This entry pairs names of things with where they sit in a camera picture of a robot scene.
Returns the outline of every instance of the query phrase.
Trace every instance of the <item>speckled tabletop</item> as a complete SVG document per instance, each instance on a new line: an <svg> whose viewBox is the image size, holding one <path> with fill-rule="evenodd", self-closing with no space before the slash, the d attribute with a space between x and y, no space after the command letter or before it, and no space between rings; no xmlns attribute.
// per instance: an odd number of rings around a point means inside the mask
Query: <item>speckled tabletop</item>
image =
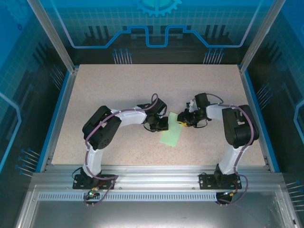
<svg viewBox="0 0 304 228"><path fill-rule="evenodd" d="M180 113L199 93L213 93L226 104L247 104L237 65L80 65L53 164L83 164L82 127L102 105L125 109L151 101L158 93L168 105L167 114ZM141 124L120 128L106 148L108 165L215 165L227 145L223 123L209 122L203 129L184 127L176 147L159 142ZM247 150L242 165L265 165L258 141Z"/></svg>

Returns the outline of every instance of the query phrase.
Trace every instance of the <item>green sponge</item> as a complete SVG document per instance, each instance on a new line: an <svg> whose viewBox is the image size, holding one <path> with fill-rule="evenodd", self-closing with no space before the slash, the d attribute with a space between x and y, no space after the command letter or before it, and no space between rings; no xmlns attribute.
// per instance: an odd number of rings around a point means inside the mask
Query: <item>green sponge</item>
<svg viewBox="0 0 304 228"><path fill-rule="evenodd" d="M176 146L179 140L182 125L177 122L177 114L169 114L169 129L162 132L160 142L169 146Z"/></svg>

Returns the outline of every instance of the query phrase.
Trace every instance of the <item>gear logo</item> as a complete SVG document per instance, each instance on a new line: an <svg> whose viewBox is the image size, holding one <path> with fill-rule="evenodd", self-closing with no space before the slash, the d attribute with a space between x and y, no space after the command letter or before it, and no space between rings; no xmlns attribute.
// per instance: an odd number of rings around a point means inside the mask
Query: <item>gear logo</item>
<svg viewBox="0 0 304 228"><path fill-rule="evenodd" d="M22 23L29 15L28 3L26 0L0 0L0 7L6 6L11 16Z"/></svg>
<svg viewBox="0 0 304 228"><path fill-rule="evenodd" d="M138 10L142 10L142 13L148 13L149 17L152 15L164 17L166 13L176 10L177 5L181 4L181 0L134 0L134 3Z"/></svg>

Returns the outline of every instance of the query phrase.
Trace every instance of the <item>blue frame edge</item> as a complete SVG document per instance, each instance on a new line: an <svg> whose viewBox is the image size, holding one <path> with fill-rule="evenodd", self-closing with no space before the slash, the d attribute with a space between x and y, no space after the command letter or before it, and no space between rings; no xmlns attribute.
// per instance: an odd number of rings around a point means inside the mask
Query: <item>blue frame edge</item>
<svg viewBox="0 0 304 228"><path fill-rule="evenodd" d="M250 93L251 93L251 96L252 96L253 103L254 103L255 108L256 108L257 116L258 116L259 121L260 121L261 126L262 126L262 131L264 133L264 137L265 137L265 141L266 141L266 144L267 144L267 148L269 150L269 155L270 155L272 165L274 167L275 172L280 172L280 168L279 168L279 166L277 164L277 161L276 161L275 152L274 152L274 149L273 149L272 144L270 142L270 138L269 138L269 135L268 135L268 132L267 132L267 129L266 129L266 125L265 125L265 122L264 122L264 119L263 119L263 116L262 116L262 112L261 112L260 107L258 106L257 97L256 97L255 91L253 89L253 86L252 86L252 83L251 83L251 80L250 80L250 77L249 77L249 73L248 73L247 70L245 71L245 77L246 77L246 80L247 80L247 83L248 83L248 87L249 87L249 90L250 90Z"/></svg>
<svg viewBox="0 0 304 228"><path fill-rule="evenodd" d="M62 101L63 93L66 89L67 81L68 81L70 76L71 76L70 72L67 71L66 76L65 76L65 80L63 81L63 84L62 84L62 87L61 87L61 90L60 90L60 94L59 94L59 97L58 97L58 100L57 100L57 103L56 103L56 107L55 107L55 110L54 110L54 113L53 113L53 117L52 117L51 123L50 123L48 131L47 131L47 136L46 136L46 139L45 139L43 147L42 147L40 158L39 158L39 161L38 161L38 164L37 164L37 167L36 167L36 172L40 172L42 164L43 164L44 157L46 156L48 144L50 142L51 134L52 134L52 131L54 129L55 120L58 116L58 111L59 111L59 107L60 107L60 104L61 104L61 101Z"/></svg>
<svg viewBox="0 0 304 228"><path fill-rule="evenodd" d="M300 127L300 124L298 122L298 115L299 115L299 109L304 105L304 99L302 99L295 107L295 111L294 111L294 124L295 124L295 127L301 137L301 140L304 144L304 134L302 132L302 129Z"/></svg>

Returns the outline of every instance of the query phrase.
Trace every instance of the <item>blue enclosure wall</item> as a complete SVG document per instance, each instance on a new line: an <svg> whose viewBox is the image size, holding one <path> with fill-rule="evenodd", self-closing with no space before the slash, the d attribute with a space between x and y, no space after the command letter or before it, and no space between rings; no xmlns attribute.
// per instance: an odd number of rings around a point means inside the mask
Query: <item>blue enclosure wall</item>
<svg viewBox="0 0 304 228"><path fill-rule="evenodd" d="M67 70L26 1L0 1L0 33L0 226L10 228L36 166L21 150L40 154Z"/></svg>
<svg viewBox="0 0 304 228"><path fill-rule="evenodd" d="M238 64L273 0L42 0L75 64Z"/></svg>
<svg viewBox="0 0 304 228"><path fill-rule="evenodd" d="M248 67L279 168L287 183L300 180L302 184L304 183L303 9L302 0L286 0Z"/></svg>

